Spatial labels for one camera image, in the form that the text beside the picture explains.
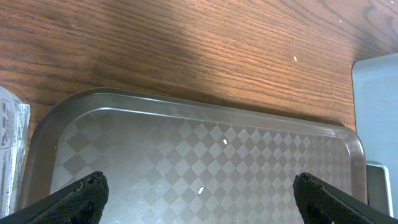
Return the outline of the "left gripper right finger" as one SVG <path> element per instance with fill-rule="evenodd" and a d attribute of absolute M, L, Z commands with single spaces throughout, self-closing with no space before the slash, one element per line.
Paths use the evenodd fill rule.
<path fill-rule="evenodd" d="M 397 224 L 397 220 L 303 172 L 295 177 L 294 198 L 305 224 Z"/>

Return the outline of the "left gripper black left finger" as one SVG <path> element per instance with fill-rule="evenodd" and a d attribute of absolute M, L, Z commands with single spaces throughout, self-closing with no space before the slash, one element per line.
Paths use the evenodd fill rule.
<path fill-rule="evenodd" d="M 1 223 L 99 223 L 109 187 L 102 172 L 90 175 L 1 219 Z"/>

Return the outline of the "grey dishwasher rack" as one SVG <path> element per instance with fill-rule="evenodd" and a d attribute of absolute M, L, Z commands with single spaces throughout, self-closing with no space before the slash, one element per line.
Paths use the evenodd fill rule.
<path fill-rule="evenodd" d="M 389 208 L 397 218 L 397 54 L 353 65 L 357 134 L 366 160 L 387 169 Z"/>

